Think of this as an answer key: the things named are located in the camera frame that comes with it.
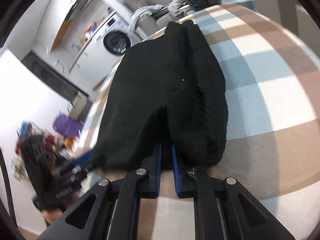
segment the person's hand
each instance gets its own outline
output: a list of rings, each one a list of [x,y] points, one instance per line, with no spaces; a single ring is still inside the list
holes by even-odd
[[[70,207],[73,203],[75,203],[77,200],[79,199],[79,197],[77,196],[77,194],[73,194],[71,196],[70,199],[70,203],[68,205],[68,207]],[[41,211],[42,216],[44,217],[45,220],[47,220],[47,222],[49,224],[52,224],[53,222],[55,222],[59,217],[61,217],[62,215],[62,211],[58,208],[56,209],[44,209]]]

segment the table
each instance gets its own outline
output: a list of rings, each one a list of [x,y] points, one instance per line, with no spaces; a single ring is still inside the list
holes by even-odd
[[[228,141],[222,160],[208,173],[235,177],[296,239],[306,238],[320,214],[319,59],[294,34],[237,4],[216,5],[178,22],[188,19],[199,25],[226,79]],[[92,105],[80,152],[96,143],[120,62]],[[124,175],[109,171],[106,177]],[[143,200],[140,213],[145,214],[140,239],[194,239],[193,203],[175,197],[171,171],[162,172],[159,198]]]

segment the black garment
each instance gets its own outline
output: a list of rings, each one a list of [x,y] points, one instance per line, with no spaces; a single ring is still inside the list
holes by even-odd
[[[114,76],[90,158],[135,169],[155,142],[173,142],[193,165],[216,164],[226,143],[225,79],[192,21],[128,50]]]

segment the washing machine door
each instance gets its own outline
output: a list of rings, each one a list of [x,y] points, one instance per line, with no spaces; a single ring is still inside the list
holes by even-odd
[[[123,55],[131,47],[127,34],[121,31],[111,31],[103,38],[104,47],[114,55]]]

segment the triangular cutout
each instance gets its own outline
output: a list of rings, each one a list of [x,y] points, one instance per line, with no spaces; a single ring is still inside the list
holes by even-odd
[[[77,209],[67,216],[66,223],[78,229],[83,229],[87,223],[95,199],[95,195],[90,195]]]
[[[251,203],[251,201],[245,195],[239,194],[238,198],[250,227],[259,226],[268,221],[267,218],[257,209],[256,206],[254,206],[254,204]]]

